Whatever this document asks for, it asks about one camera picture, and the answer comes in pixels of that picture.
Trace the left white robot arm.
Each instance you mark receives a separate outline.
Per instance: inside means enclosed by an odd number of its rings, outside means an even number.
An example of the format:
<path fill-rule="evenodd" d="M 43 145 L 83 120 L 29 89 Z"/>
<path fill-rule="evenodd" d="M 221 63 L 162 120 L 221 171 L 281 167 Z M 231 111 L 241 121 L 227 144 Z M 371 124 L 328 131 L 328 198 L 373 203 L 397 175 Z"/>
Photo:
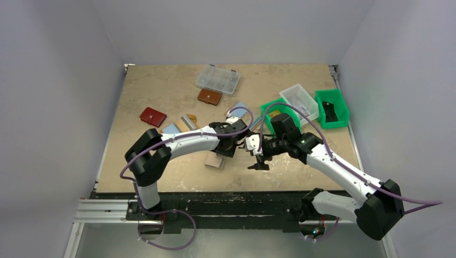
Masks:
<path fill-rule="evenodd" d="M 158 180 L 165 172 L 168 163 L 180 156 L 210 151 L 233 157 L 237 143 L 250 132 L 249 126 L 241 119 L 232 122 L 213 122 L 196 130 L 177 134 L 159 133 L 156 129 L 147 130 L 125 153 L 127 165 L 121 172 L 130 170 L 131 181 L 142 207 L 156 212 L 160 204 Z"/>

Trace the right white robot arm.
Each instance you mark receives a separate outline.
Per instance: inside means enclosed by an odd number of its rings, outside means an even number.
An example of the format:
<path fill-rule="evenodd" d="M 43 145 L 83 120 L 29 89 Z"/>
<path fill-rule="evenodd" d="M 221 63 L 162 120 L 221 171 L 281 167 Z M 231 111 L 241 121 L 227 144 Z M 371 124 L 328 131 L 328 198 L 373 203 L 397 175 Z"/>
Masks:
<path fill-rule="evenodd" d="M 246 151 L 255 156 L 255 170 L 268 170 L 266 161 L 287 153 L 290 157 L 317 169 L 341 186 L 348 196 L 315 188 L 302 199 L 302 206 L 293 212 L 304 222 L 322 215 L 349 220 L 371 239 L 381 240 L 405 214 L 400 187 L 392 180 L 381 182 L 364 174 L 331 149 L 313 133 L 301 133 L 292 118 L 282 113 L 272 119 L 275 136 L 265 139 L 250 134 L 244 140 Z"/>

